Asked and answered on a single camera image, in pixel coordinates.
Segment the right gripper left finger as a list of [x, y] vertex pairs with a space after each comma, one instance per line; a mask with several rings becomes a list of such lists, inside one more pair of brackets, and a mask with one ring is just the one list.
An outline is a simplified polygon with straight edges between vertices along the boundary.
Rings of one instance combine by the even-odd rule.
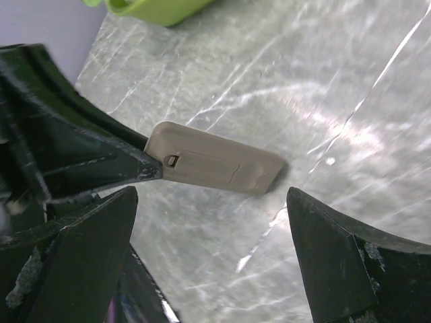
[[1, 238], [2, 322], [103, 322], [133, 229], [138, 197], [124, 187]]

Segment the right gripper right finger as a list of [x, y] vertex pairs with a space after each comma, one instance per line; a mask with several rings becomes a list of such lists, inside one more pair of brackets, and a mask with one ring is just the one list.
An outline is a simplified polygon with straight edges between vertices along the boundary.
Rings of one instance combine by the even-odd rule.
[[291, 187], [290, 228], [313, 322], [429, 322], [430, 246]]

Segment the beige remote control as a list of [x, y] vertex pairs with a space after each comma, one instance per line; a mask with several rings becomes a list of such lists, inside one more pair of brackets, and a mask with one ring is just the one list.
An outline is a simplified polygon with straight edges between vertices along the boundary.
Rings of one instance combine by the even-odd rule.
[[164, 121], [144, 151], [162, 163], [162, 179], [246, 194], [265, 194], [285, 166], [282, 157], [237, 141]]

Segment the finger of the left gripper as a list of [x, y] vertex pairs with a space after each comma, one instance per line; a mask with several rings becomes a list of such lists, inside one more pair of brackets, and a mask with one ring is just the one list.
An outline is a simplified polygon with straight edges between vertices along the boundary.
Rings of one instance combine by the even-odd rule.
[[147, 138], [81, 96], [42, 44], [1, 48], [1, 200], [70, 201], [158, 180]]

